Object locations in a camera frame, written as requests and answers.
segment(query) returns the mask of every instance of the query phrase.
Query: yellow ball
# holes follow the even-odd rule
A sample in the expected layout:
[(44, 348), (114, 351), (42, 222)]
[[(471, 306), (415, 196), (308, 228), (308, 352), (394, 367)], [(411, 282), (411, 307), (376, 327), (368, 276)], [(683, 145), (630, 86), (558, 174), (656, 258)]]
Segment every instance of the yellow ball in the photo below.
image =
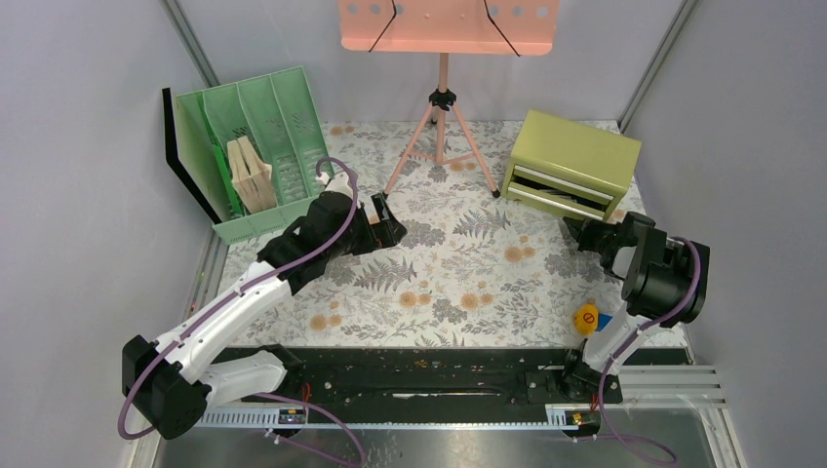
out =
[(574, 314), (574, 327), (577, 331), (588, 336), (597, 329), (598, 311), (594, 304), (586, 304)]

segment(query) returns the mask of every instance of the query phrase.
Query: small drawer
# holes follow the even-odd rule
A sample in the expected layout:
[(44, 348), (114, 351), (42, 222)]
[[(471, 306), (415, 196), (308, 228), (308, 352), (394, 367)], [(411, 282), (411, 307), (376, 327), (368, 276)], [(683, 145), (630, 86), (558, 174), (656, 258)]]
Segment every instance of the small drawer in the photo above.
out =
[(574, 182), (564, 180), (559, 177), (554, 177), (553, 175), (551, 176), (549, 174), (544, 174), (539, 171), (535, 171), (534, 169), (520, 166), (519, 164), (514, 165), (514, 175), (512, 178), (512, 180), (519, 183), (520, 180), (516, 179), (516, 177), (527, 178), (528, 180), (541, 185), (571, 194), (572, 196), (578, 198), (590, 200), (603, 206), (610, 205), (614, 200), (614, 197), (608, 193), (604, 193), (593, 188), (584, 187)]
[(540, 210), (572, 215), (578, 218), (590, 218), (603, 220), (606, 212), (596, 210), (564, 197), (543, 193), (539, 190), (527, 187), (521, 183), (512, 181), (508, 184), (505, 193), (506, 198), (518, 200)]

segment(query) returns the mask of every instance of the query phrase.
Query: black panel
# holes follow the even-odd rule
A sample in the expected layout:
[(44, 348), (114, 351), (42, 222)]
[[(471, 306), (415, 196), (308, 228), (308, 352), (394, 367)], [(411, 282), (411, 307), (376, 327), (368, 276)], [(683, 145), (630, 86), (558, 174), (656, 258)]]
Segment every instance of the black panel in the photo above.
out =
[[(258, 348), (225, 348), (216, 358), (216, 363), (246, 358), (259, 350), (272, 351), (279, 345)], [(444, 361), (460, 365), (524, 365), (562, 366), (569, 348), (285, 348), (306, 364), (327, 366), (385, 366), (405, 365), (424, 359)], [(679, 366), (691, 364), (685, 348), (641, 348), (635, 351), (625, 363), (627, 366)]]
[[(411, 397), (357, 398), (350, 404), (322, 405), (347, 423), (479, 423), (479, 422), (546, 422), (543, 405), (510, 404), (498, 397)], [(310, 422), (330, 422), (316, 411)]]
[(213, 207), (210, 206), (210, 202), (207, 201), (207, 197), (201, 193), (198, 185), (195, 184), (195, 181), (189, 176), (189, 173), (178, 159), (176, 118), (175, 113), (173, 112), (172, 90), (169, 88), (164, 88), (161, 90), (161, 97), (164, 101), (164, 144), (167, 152), (167, 164), (170, 166), (170, 169), (176, 173), (176, 176), (178, 176), (180, 181), (183, 182), (183, 185), (189, 193), (192, 194), (193, 198), (195, 198), (198, 204), (201, 205), (201, 208), (205, 213), (207, 213), (213, 223), (219, 224), (221, 223), (221, 218), (218, 217), (218, 213), (216, 213), (216, 211), (213, 210)]

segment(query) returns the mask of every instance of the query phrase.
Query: green plastic basket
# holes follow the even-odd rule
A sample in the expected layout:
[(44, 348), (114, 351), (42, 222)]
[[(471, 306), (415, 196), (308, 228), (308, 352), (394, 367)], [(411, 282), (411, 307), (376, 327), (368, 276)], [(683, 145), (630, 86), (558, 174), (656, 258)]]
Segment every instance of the green plastic basket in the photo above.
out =
[[(322, 191), (315, 181), (316, 163), (328, 149), (302, 67), (230, 83), (177, 97), (196, 122), (198, 138), (208, 142), (224, 181), (233, 219), (213, 229), (227, 244), (284, 229)], [(261, 159), (272, 165), (278, 207), (247, 214), (232, 188), (226, 160), (227, 142), (246, 136)], [(330, 163), (322, 169), (334, 174)]]

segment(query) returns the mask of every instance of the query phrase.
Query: black elastic strap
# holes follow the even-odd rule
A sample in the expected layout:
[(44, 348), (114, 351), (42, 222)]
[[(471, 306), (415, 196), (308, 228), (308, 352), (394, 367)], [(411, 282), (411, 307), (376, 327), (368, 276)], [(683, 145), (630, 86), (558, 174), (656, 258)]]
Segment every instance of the black elastic strap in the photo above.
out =
[(368, 50), (369, 53), (374, 51), (374, 47), (376, 47), (376, 44), (379, 43), (379, 39), (381, 39), (382, 36), (385, 35), (385, 31), (387, 31), (387, 28), (390, 27), (390, 23), (393, 22), (393, 20), (396, 19), (396, 2), (394, 2), (393, 0), (390, 0), (390, 4), (391, 4), (391, 7), (393, 8), (393, 16), (390, 17), (390, 21), (388, 22), (388, 24), (386, 24), (385, 28), (382, 29), (382, 32), (379, 33), (379, 37), (376, 38), (376, 40), (374, 41), (374, 44)]
[(499, 35), (500, 35), (500, 36), (502, 36), (502, 38), (503, 38), (503, 39), (505, 39), (505, 42), (508, 44), (508, 47), (510, 47), (510, 48), (511, 48), (511, 50), (512, 50), (512, 51), (514, 51), (514, 54), (516, 54), (516, 55), (517, 55), (517, 57), (519, 57), (519, 56), (520, 56), (520, 53), (519, 53), (519, 52), (517, 52), (517, 49), (514, 49), (514, 46), (513, 46), (513, 45), (511, 45), (511, 41), (509, 41), (509, 40), (508, 40), (508, 38), (507, 38), (507, 37), (505, 37), (505, 34), (503, 34), (503, 33), (502, 33), (502, 29), (500, 29), (500, 28), (499, 28), (499, 26), (497, 26), (497, 25), (496, 25), (496, 21), (494, 21), (494, 20), (493, 20), (493, 18), (492, 18), (492, 16), (491, 16), (491, 11), (489, 11), (489, 2), (488, 2), (488, 0), (483, 0), (483, 4), (486, 6), (486, 15), (489, 17), (489, 21), (491, 21), (491, 22), (492, 22), (493, 27), (495, 27), (495, 28), (496, 28), (496, 30), (497, 30), (497, 32), (499, 32)]

